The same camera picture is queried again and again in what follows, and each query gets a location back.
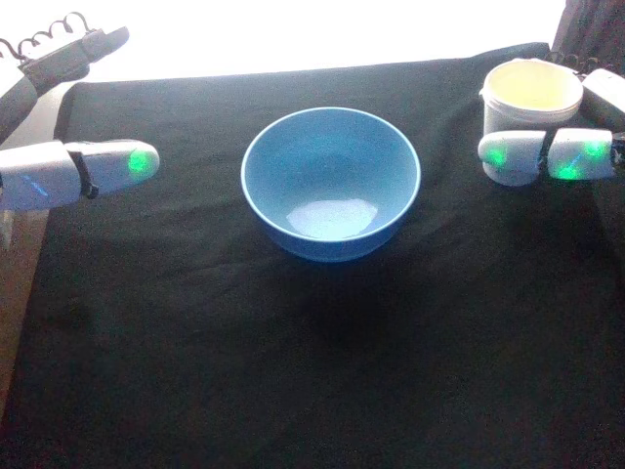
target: dark curtain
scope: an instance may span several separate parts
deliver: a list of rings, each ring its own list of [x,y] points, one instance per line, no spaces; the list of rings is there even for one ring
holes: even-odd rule
[[[625,74],[625,1],[567,0],[553,50],[595,57]]]

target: green light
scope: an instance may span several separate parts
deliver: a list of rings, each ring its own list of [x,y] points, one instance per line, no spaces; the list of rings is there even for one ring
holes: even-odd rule
[[[142,149],[135,149],[130,156],[128,156],[128,169],[131,176],[141,177],[145,172],[150,169],[150,154],[148,151]]]
[[[558,179],[566,179],[568,181],[575,181],[577,179],[582,178],[582,172],[573,167],[573,166],[565,166],[564,168],[558,171]]]
[[[607,150],[605,142],[586,142],[584,144],[584,151],[590,159],[598,161],[601,160]]]
[[[507,160],[508,156],[505,149],[490,149],[486,154],[486,161],[498,168],[506,164]]]

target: table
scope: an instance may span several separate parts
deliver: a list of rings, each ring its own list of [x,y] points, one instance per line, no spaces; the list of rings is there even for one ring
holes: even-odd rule
[[[63,140],[136,138],[158,175],[51,212],[5,428],[75,467],[587,467],[624,459],[618,260],[591,187],[483,175],[463,60],[82,83]],[[318,265],[265,236],[242,155],[306,107],[372,112],[423,170],[392,242]]]

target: blue bowl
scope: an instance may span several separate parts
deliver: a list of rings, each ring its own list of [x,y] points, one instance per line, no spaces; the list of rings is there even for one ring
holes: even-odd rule
[[[276,120],[245,152],[241,185],[270,238],[320,262],[364,256],[396,233],[421,182],[408,139],[342,107]]]

